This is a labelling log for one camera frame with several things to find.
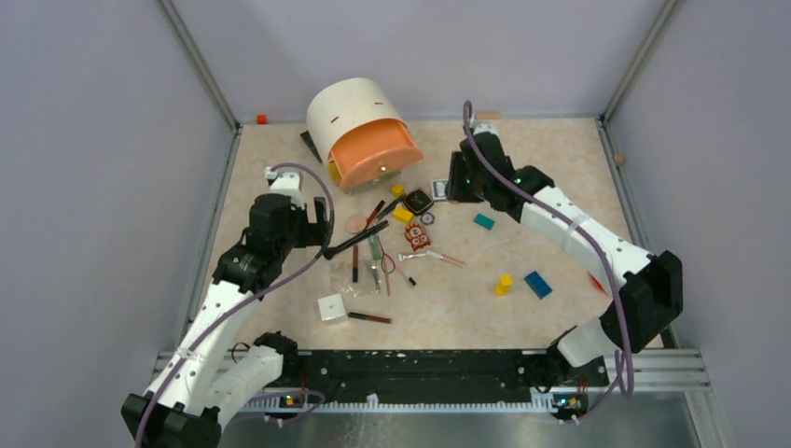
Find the white round drawer organizer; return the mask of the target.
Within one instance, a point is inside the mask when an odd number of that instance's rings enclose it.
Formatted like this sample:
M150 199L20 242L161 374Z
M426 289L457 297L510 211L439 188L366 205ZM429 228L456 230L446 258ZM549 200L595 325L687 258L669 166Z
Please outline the white round drawer organizer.
M319 91L308 105L306 125L330 178L344 192L424 159L406 121L370 78L344 79Z

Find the thin pink makeup pencil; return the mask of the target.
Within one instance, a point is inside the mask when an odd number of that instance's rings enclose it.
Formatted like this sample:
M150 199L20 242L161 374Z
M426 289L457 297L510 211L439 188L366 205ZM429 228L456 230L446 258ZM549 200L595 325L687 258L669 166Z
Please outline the thin pink makeup pencil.
M408 285L408 287L416 287L417 285L416 281L411 276L406 274L397 263L392 261L391 265L392 265L392 271L398 274Z

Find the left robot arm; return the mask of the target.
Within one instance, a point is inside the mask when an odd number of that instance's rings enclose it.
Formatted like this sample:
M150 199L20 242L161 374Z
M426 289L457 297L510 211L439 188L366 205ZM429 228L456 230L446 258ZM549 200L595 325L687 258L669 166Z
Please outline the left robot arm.
M247 317L309 271L333 234L335 204L319 174L284 162L267 168L265 178L269 192L255 199L248 226L218 260L181 343L145 393L130 394L122 405L137 447L216 447L257 392L298 377L299 362L285 350L291 341L280 333L266 334L234 367L218 372Z

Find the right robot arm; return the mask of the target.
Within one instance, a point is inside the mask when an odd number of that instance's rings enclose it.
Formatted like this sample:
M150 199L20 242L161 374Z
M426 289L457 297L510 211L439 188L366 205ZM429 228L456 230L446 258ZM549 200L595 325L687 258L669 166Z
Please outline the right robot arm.
M636 354L683 311L683 265L672 252L655 255L597 222L532 165L515 168L498 132L486 122L464 126L451 154L449 201L487 203L538 231L583 266L612 302L604 313L550 345L549 377L570 385L585 364L617 350Z

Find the black wire loop tool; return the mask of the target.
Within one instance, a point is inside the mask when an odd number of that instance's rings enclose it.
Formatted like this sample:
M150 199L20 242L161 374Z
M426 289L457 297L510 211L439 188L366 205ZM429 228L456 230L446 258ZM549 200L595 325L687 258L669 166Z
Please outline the black wire loop tool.
M393 261L393 258L387 253L383 242L380 238L377 238L377 244L381 252L381 268L385 274L391 274L396 270L396 264Z

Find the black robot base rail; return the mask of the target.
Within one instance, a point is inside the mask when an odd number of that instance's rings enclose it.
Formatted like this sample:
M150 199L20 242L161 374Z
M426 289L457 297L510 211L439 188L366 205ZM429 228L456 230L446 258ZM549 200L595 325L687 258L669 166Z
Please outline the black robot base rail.
M602 358L572 368L542 350L313 350L287 356L282 375L264 389L310 389L328 404L375 395L382 404L477 405L608 384Z

